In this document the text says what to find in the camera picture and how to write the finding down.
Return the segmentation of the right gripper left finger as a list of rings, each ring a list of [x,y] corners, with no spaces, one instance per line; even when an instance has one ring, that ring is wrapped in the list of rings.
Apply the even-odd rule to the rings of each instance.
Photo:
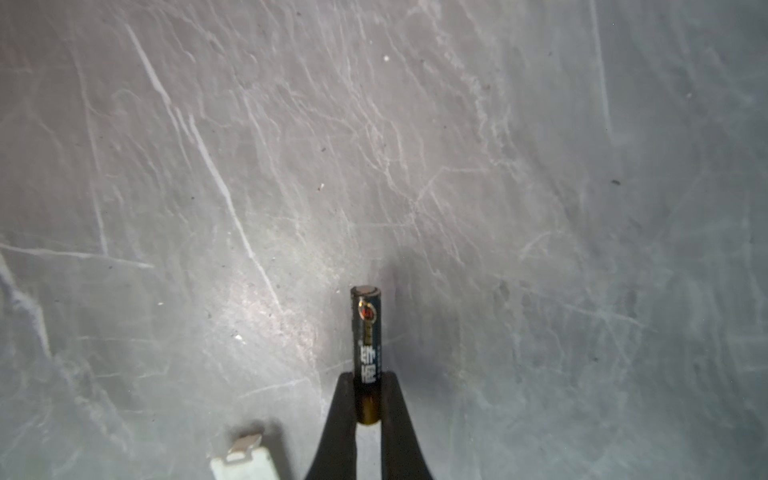
[[[306,480],[357,478],[356,427],[353,374],[342,373]]]

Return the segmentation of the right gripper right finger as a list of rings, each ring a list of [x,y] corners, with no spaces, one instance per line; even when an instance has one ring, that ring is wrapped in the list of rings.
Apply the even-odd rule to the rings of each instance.
[[[381,379],[382,478],[432,480],[395,373]]]

